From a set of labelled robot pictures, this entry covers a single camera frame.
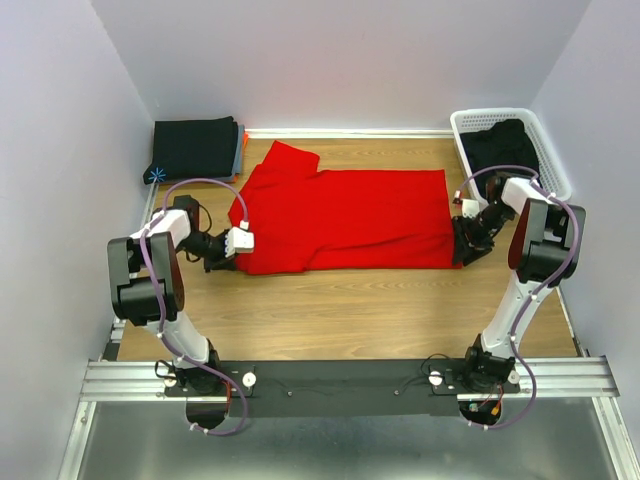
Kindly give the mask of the red t-shirt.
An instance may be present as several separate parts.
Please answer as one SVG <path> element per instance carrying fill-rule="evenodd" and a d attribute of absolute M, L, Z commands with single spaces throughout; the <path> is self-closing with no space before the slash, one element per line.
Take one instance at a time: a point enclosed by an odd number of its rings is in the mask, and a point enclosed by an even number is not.
<path fill-rule="evenodd" d="M 335 269 L 454 269 L 442 170 L 322 170 L 317 154 L 276 141 L 234 201 L 253 252 L 250 275 Z"/>

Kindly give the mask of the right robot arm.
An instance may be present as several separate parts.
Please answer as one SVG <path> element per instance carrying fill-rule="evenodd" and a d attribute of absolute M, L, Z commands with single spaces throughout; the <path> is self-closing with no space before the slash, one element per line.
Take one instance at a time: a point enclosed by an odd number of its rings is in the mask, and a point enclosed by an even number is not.
<path fill-rule="evenodd" d="M 504 225 L 517 225 L 508 251 L 510 280 L 489 325 L 467 349 L 461 380 L 480 390 L 510 381 L 522 337 L 537 309 L 553 289 L 570 278 L 578 264 L 586 210 L 545 191 L 536 178 L 500 172 L 489 181 L 488 204 L 464 198 L 453 203 L 452 264 L 468 266 L 492 252 Z"/>

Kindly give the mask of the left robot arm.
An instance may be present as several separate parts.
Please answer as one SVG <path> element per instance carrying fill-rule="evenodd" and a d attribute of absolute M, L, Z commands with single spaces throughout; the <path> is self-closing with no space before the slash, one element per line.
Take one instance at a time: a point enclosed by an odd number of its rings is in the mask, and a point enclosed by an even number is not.
<path fill-rule="evenodd" d="M 149 331 L 171 353 L 164 380 L 204 396 L 229 395 L 232 386 L 222 376 L 218 352 L 186 314 L 178 261 L 183 252 L 188 261 L 201 261 L 207 273 L 234 268 L 234 255 L 227 251 L 229 232 L 213 236 L 202 230 L 203 211 L 195 198 L 181 195 L 138 232 L 110 240 L 111 302 L 117 318 Z"/>

